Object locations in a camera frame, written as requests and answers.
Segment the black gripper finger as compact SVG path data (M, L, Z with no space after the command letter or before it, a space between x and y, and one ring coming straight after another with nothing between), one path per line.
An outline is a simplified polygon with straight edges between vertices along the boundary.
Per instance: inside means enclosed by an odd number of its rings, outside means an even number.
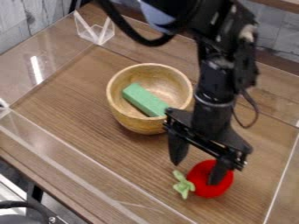
M174 166L184 160L188 154L189 144L186 140L173 131L168 131L169 159Z
M210 168L208 185L214 186L224 179L226 173L229 171L229 161L221 157L216 159L216 163Z

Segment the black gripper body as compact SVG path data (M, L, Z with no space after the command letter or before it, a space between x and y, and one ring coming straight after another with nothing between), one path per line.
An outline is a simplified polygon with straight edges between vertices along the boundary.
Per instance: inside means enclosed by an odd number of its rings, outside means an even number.
M212 157L225 158L230 170L242 170L252 146L233 130L230 125L234 116L236 96L217 99L205 94L193 96L192 111L181 108L165 110L166 131L173 130L188 142Z

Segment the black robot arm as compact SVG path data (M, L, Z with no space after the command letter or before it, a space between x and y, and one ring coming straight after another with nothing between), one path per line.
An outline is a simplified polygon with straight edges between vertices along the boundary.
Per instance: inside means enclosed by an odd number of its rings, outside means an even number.
M188 32L197 46L200 78L193 110L165 110L169 156L177 165L196 146L216 158L206 184L241 169L252 147L230 127L238 96L256 85L257 31L253 14L237 0L140 0L148 24L166 38Z

